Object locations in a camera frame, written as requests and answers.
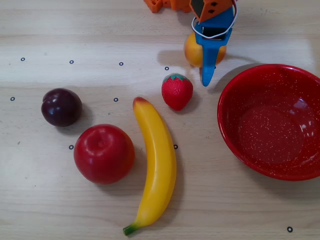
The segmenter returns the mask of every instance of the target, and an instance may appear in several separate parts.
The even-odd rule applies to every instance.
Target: bowl rim
[[[259,167],[258,165],[255,165],[254,163],[246,160],[246,157],[240,151],[237,150],[237,148],[233,145],[231,139],[226,134],[226,128],[223,124],[223,116],[222,115],[223,115],[223,104],[224,104],[224,101],[225,101],[225,98],[226,98],[228,92],[231,90],[231,88],[235,85],[236,82],[241,81],[241,79],[243,79],[243,77],[245,77],[247,74],[252,73],[252,71],[258,71],[261,69],[270,69],[270,68],[274,68],[274,67],[298,71],[298,72],[310,77],[311,79],[319,82],[319,84],[320,84],[320,78],[317,77],[316,75],[313,75],[312,73],[310,73],[306,70],[303,70],[299,67],[286,65],[286,64],[262,64],[262,65],[251,67],[251,68],[239,73],[225,86],[225,88],[222,90],[222,93],[219,98],[218,107],[217,107],[217,121],[218,121],[218,126],[219,126],[219,130],[221,132],[222,138],[225,141],[226,145],[229,147],[229,149],[232,151],[232,153],[241,162],[243,162],[245,165],[247,165],[248,167],[250,167],[251,169],[255,170],[256,172],[258,172],[260,174],[271,177],[273,179],[279,179],[279,180],[285,180],[285,181],[303,181],[303,180],[309,180],[309,179],[319,177],[320,176],[320,169],[314,173],[305,174],[305,175],[295,175],[295,176],[282,175],[279,173],[271,173],[270,171],[265,170],[265,169]]]

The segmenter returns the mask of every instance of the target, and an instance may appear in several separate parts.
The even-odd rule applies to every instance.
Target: red bowl
[[[300,181],[320,176],[320,78],[300,68],[250,68],[224,88],[217,109],[222,137],[247,166]]]

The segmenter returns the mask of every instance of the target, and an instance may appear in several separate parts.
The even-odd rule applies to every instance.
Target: orange
[[[218,65],[224,59],[227,52],[227,46],[222,46],[219,49],[218,57],[216,58],[216,64]],[[200,44],[196,42],[196,34],[193,32],[185,41],[184,44],[184,55],[188,62],[197,68],[203,66],[203,49]]]

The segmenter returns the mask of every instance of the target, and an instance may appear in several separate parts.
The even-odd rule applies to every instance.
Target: banana stem
[[[138,229],[139,229],[139,227],[135,223],[132,223],[129,226],[126,226],[123,228],[123,233],[124,233],[124,235],[128,236]]]

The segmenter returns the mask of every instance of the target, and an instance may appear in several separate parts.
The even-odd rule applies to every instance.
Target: banana tip
[[[128,236],[128,235],[132,234],[133,232],[137,231],[138,229],[139,229],[139,227],[137,227],[134,223],[132,223],[131,225],[123,228],[123,234]]]
[[[140,96],[137,96],[134,100],[133,100],[133,106],[136,104],[136,103],[147,103],[148,101],[145,100],[143,97],[140,97]]]

